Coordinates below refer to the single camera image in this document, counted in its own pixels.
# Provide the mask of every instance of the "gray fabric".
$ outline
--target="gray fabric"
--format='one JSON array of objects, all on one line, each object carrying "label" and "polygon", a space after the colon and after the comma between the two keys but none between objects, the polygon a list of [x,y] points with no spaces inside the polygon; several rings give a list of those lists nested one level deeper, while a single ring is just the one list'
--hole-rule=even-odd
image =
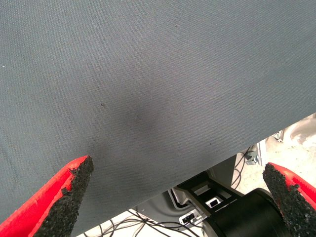
[{"label": "gray fabric", "polygon": [[0,222],[95,163],[73,234],[315,111],[316,4],[0,2]]}]

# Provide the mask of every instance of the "black cylindrical part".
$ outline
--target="black cylindrical part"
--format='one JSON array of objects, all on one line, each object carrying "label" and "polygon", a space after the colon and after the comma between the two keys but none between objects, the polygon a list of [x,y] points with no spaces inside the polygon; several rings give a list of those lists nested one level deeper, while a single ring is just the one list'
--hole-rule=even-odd
[{"label": "black cylindrical part", "polygon": [[255,189],[204,220],[204,231],[218,237],[290,237],[273,199]]}]

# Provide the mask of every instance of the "floor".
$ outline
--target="floor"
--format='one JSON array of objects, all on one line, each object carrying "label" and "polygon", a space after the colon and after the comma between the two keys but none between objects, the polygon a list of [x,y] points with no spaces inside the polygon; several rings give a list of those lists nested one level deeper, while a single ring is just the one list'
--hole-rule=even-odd
[{"label": "floor", "polygon": [[[294,171],[298,175],[300,175],[303,179],[308,181],[313,186],[316,186],[316,146],[310,146],[310,147],[303,147],[303,145],[296,145],[293,146],[293,144],[289,143],[282,143],[278,142],[274,137],[269,137],[266,140],[266,151],[267,151],[267,161],[273,162],[276,164],[279,164],[281,166],[284,166],[286,168],[289,168],[290,170]],[[239,159],[242,158],[242,154],[239,153],[237,155],[236,162],[239,161]],[[242,162],[238,165],[238,169],[240,170],[242,166]],[[260,166],[258,164],[255,165],[245,165],[242,173],[241,173],[241,181],[238,187],[236,188],[241,193],[248,193],[251,190],[255,188],[263,188],[268,190],[263,177],[262,172],[264,170],[263,166]],[[237,178],[238,173],[234,174],[233,180]],[[124,212],[121,215],[115,217],[112,219],[114,223],[120,222],[124,220],[125,218],[135,218],[135,216],[132,216],[129,212]],[[133,222],[122,224],[122,227],[128,226],[134,224]],[[102,231],[105,232],[106,229],[110,228],[112,226],[110,221],[107,221],[103,224],[101,224]],[[134,237],[137,230],[141,227],[141,223],[139,223],[136,226],[124,228],[121,230],[117,230],[114,232],[112,237]],[[159,228],[159,230],[163,233],[165,233],[167,236],[173,236],[173,237],[182,237],[186,236],[181,233],[165,230]],[[200,228],[194,227],[192,228],[192,231],[196,233],[196,236],[202,237],[202,232]],[[189,231],[185,231],[187,236],[194,236]],[[100,237],[101,231],[100,226],[95,227],[91,229],[90,231],[87,231],[86,236],[88,237]],[[111,232],[109,232],[106,235],[103,235],[104,237],[111,236]],[[138,237],[161,237],[165,236],[156,230],[152,229],[151,227],[145,225],[141,232],[137,235]]]}]

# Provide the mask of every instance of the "cable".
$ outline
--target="cable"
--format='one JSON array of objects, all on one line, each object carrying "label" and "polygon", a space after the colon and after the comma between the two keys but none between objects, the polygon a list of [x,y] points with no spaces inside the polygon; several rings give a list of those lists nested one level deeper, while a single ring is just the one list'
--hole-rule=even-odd
[{"label": "cable", "polygon": [[[127,226],[118,228],[121,224],[128,223],[128,222],[137,222],[137,223],[136,223],[136,224],[127,225]],[[136,226],[136,225],[139,225],[139,224],[141,224],[141,223],[143,223],[143,221],[137,220],[137,219],[133,219],[133,220],[128,219],[128,220],[125,220],[125,221],[121,221],[120,223],[118,223],[118,224],[115,226],[115,229],[114,229],[114,230],[110,230],[110,229],[112,229],[112,227],[107,228],[107,229],[104,231],[103,234],[104,234],[104,235],[107,235],[107,234],[112,233],[112,232],[114,232],[114,231],[118,231],[118,230],[121,230],[121,229],[125,229],[125,228],[129,228],[129,227],[132,227],[132,226]]]},{"label": "cable", "polygon": [[237,168],[238,165],[240,164],[240,162],[242,161],[242,159],[246,156],[246,154],[248,153],[248,151],[250,150],[250,147],[247,149],[247,151],[245,153],[243,152],[239,152],[239,153],[242,153],[242,157],[240,158],[240,160],[238,161],[238,163],[235,165],[234,168]]},{"label": "cable", "polygon": [[[132,213],[131,211],[128,211],[128,212],[131,213],[131,214],[134,215],[134,216],[139,217],[140,219],[142,219],[143,221],[145,221],[147,225],[149,225],[149,226],[151,226],[151,227],[152,227],[152,225],[154,225],[154,226],[161,227],[161,228],[164,228],[164,229],[168,229],[168,230],[172,230],[172,231],[175,231],[175,232],[179,232],[179,233],[181,233],[181,234],[183,234],[183,235],[185,235],[185,236],[191,237],[191,236],[188,235],[187,233],[184,233],[184,232],[182,232],[182,231],[178,231],[178,230],[173,229],[174,227],[171,228],[171,227],[167,227],[167,226],[162,226],[162,225],[160,225],[159,223],[155,223],[155,222],[150,221],[150,220],[145,220],[144,218],[142,218],[142,217],[139,215],[138,212],[136,212],[136,214]],[[166,222],[164,222],[164,223],[165,223],[165,224],[176,224],[176,225],[178,225],[179,227],[181,226],[181,227],[185,228],[186,230],[188,230],[189,232],[191,232],[194,236],[199,237],[194,231],[190,230],[190,228],[188,228],[188,227],[186,227],[186,226],[184,226],[184,225],[182,225],[182,224],[180,224],[180,223],[178,223],[178,222],[166,221]]]},{"label": "cable", "polygon": [[136,232],[135,232],[136,234],[135,234],[134,237],[137,237],[137,236],[138,236],[138,234],[141,232],[141,230],[143,229],[143,227],[144,227],[145,225],[146,225],[146,223],[143,223],[142,226],[136,230]]},{"label": "cable", "polygon": [[[242,171],[243,171],[243,168],[244,168],[245,162],[246,162],[246,157],[245,157],[245,156],[246,156],[247,153],[249,152],[250,148],[251,148],[251,147],[249,147],[245,153],[240,152],[240,153],[242,153],[243,155],[242,155],[242,157],[240,158],[240,160],[238,161],[238,163],[234,166],[234,171],[237,171],[237,172],[238,172],[237,178],[236,178],[236,179],[232,182],[232,184],[231,184],[231,186],[233,186],[233,185],[237,182],[237,180],[238,180],[238,183],[237,183],[236,187],[234,187],[234,189],[236,189],[236,188],[239,186],[240,182],[241,182],[241,173],[242,173]],[[239,170],[237,169],[237,167],[238,167],[238,165],[240,164],[240,162],[241,162],[242,160],[243,160],[242,168],[241,168],[241,170],[239,171]]]},{"label": "cable", "polygon": [[112,221],[112,219],[110,219],[110,222],[111,222],[111,224],[112,224],[112,226],[113,226],[113,231],[112,231],[112,233],[111,233],[111,235],[110,235],[110,237],[112,237],[113,235],[114,235],[114,231],[115,231],[115,226],[114,226],[114,223],[113,223],[113,221]]},{"label": "cable", "polygon": [[[158,225],[163,225],[163,224],[179,224],[178,226],[167,226],[169,228],[179,228],[179,227],[182,227],[181,223],[178,223],[178,222],[172,222],[172,221],[163,221],[163,222],[158,222],[157,223]],[[191,225],[193,225],[194,227],[198,227],[198,228],[202,228],[202,226],[197,226],[195,224],[193,224],[192,222],[190,222]]]},{"label": "cable", "polygon": [[100,227],[100,231],[101,231],[101,236],[103,237],[103,229],[102,229],[102,226],[101,225],[99,225],[99,227]]}]

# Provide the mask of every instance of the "fabric surface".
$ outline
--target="fabric surface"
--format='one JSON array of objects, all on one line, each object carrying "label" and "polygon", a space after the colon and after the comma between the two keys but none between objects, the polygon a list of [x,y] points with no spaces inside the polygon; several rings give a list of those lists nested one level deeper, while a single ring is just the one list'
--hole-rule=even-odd
[{"label": "fabric surface", "polygon": [[315,7],[0,1],[0,222],[91,155],[82,233],[315,112]]}]

